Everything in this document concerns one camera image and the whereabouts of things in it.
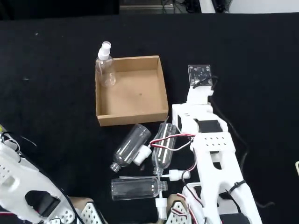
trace empty plastic bottle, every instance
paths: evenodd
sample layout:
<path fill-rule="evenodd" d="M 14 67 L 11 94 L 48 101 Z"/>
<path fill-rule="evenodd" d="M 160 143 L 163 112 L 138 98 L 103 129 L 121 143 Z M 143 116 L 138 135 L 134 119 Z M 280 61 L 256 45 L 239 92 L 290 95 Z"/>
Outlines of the empty plastic bottle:
<path fill-rule="evenodd" d="M 110 168 L 117 173 L 121 167 L 129 165 L 149 137 L 150 131 L 143 125 L 136 124 L 114 153 L 114 163 Z"/>
<path fill-rule="evenodd" d="M 159 131 L 157 134 L 157 139 L 162 139 L 167 136 L 174 135 L 176 133 L 177 133 L 177 128 L 175 127 L 175 125 L 164 122 L 160 124 Z M 167 146 L 168 148 L 174 148 L 175 142 L 176 142 L 175 138 L 169 138 L 163 141 L 156 142 L 155 144 Z M 165 148 L 155 147 L 154 152 L 155 153 L 152 154 L 154 175 L 161 176 L 163 170 L 168 168 L 171 163 L 172 151 Z"/>
<path fill-rule="evenodd" d="M 95 61 L 96 75 L 101 85 L 105 87 L 115 84 L 114 61 L 110 56 L 110 48 L 110 42 L 103 42 Z"/>
<path fill-rule="evenodd" d="M 112 200 L 131 200 L 157 197 L 167 190 L 167 182 L 155 176 L 112 179 Z"/>

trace black tabletop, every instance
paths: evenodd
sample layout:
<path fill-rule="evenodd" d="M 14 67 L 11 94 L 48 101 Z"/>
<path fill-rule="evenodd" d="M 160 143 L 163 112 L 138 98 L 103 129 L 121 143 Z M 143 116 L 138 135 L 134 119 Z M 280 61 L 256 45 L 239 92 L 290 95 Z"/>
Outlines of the black tabletop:
<path fill-rule="evenodd" d="M 151 175 L 135 164 L 117 175 L 112 155 L 132 126 L 100 127 L 94 62 L 103 41 L 113 57 L 160 55 L 169 108 L 186 101 L 188 64 L 220 77 L 214 101 L 248 142 L 244 179 L 266 224 L 294 223 L 298 210 L 299 14 L 109 16 L 0 22 L 0 123 L 21 133 L 22 151 L 68 195 L 95 200 L 109 223 L 155 221 L 154 199 L 112 202 L 111 178 Z M 153 133 L 158 123 L 145 124 Z M 237 158 L 244 147 L 235 136 Z M 192 153 L 174 154 L 185 169 Z M 169 183 L 165 194 L 181 191 Z"/>

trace robotic arm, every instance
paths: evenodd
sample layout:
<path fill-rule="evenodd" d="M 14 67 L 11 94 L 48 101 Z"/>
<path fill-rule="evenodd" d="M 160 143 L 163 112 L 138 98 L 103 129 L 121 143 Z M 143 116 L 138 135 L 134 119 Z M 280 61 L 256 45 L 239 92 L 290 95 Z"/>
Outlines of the robotic arm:
<path fill-rule="evenodd" d="M 29 192 L 47 192 L 47 201 L 37 212 L 26 201 Z M 32 223 L 47 223 L 59 218 L 61 223 L 71 224 L 76 214 L 67 198 L 52 181 L 16 152 L 4 141 L 0 142 L 0 205 L 16 214 L 19 219 Z"/>
<path fill-rule="evenodd" d="M 239 224 L 261 224 L 251 190 L 240 171 L 228 126 L 208 103 L 208 96 L 213 94 L 210 66 L 190 65 L 188 71 L 187 102 L 172 105 L 172 123 L 180 132 L 195 135 L 190 149 L 196 156 L 200 183 L 190 183 L 189 189 L 197 195 L 196 188 L 200 188 L 201 199 L 198 199 L 204 207 L 184 187 L 186 202 L 199 224 L 221 224 L 227 216 L 234 216 Z M 230 204 L 221 198 L 223 193 L 231 199 Z"/>

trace cardboard box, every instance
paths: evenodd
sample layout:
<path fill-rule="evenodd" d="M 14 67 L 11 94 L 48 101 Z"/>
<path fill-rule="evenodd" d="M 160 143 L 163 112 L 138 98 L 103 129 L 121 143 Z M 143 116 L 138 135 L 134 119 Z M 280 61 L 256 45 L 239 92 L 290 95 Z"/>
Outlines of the cardboard box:
<path fill-rule="evenodd" d="M 168 102 L 159 56 L 114 59 L 116 83 L 96 82 L 96 111 L 101 126 L 164 121 Z"/>

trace black circuit board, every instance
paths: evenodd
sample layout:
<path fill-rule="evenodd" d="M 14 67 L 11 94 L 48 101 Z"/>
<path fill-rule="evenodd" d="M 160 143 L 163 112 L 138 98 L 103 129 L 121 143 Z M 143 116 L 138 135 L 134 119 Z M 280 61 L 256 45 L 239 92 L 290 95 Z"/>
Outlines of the black circuit board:
<path fill-rule="evenodd" d="M 211 77 L 211 66 L 209 64 L 188 65 L 190 86 L 194 86 L 197 82 L 204 78 Z M 211 79 L 202 82 L 201 85 L 211 85 Z"/>

